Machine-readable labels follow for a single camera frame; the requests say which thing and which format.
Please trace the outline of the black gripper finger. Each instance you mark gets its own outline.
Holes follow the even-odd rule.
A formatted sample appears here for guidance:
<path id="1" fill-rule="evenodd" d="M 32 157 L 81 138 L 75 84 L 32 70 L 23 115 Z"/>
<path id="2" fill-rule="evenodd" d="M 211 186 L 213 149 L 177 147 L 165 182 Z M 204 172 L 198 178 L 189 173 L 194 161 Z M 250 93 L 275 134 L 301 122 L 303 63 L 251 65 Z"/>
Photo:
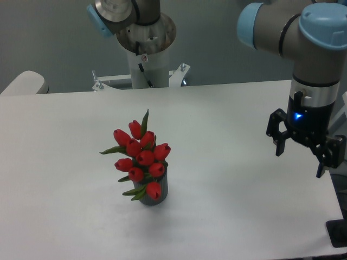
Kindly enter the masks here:
<path id="1" fill-rule="evenodd" d="M 326 170 L 329 168 L 336 169 L 344 161 L 346 136 L 326 135 L 319 142 L 310 144 L 309 148 L 319 161 L 316 177 L 320 178 Z"/>
<path id="2" fill-rule="evenodd" d="M 280 131 L 280 124 L 282 122 L 285 126 L 285 130 L 283 132 Z M 269 121 L 266 129 L 267 136 L 272 137 L 273 143 L 276 146 L 275 155 L 277 157 L 283 154 L 285 150 L 285 142 L 290 137 L 287 129 L 287 114 L 282 109 L 278 108 L 269 116 Z"/>

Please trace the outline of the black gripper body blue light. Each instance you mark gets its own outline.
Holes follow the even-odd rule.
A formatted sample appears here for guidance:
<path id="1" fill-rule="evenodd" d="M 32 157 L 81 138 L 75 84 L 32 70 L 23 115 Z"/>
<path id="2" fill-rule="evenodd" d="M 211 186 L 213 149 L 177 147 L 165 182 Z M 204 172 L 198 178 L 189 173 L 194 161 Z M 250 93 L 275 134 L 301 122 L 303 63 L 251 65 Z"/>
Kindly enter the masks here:
<path id="1" fill-rule="evenodd" d="M 289 97 L 284 121 L 287 130 L 281 134 L 283 140 L 293 139 L 300 144 L 322 144 L 326 141 L 334 103 L 321 107 L 303 105 L 303 92 Z"/>

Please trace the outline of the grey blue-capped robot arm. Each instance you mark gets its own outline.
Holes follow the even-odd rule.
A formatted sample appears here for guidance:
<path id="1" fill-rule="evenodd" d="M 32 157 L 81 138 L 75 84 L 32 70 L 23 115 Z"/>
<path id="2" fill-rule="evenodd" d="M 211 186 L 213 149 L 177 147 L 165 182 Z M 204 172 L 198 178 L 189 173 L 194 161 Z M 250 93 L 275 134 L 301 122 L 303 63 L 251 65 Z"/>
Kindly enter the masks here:
<path id="1" fill-rule="evenodd" d="M 346 137 L 328 126 L 346 60 L 346 6 L 338 1 L 251 3 L 237 21 L 239 40 L 294 63 L 288 106 L 277 109 L 266 134 L 281 155 L 287 139 L 318 159 L 317 178 L 344 160 Z"/>

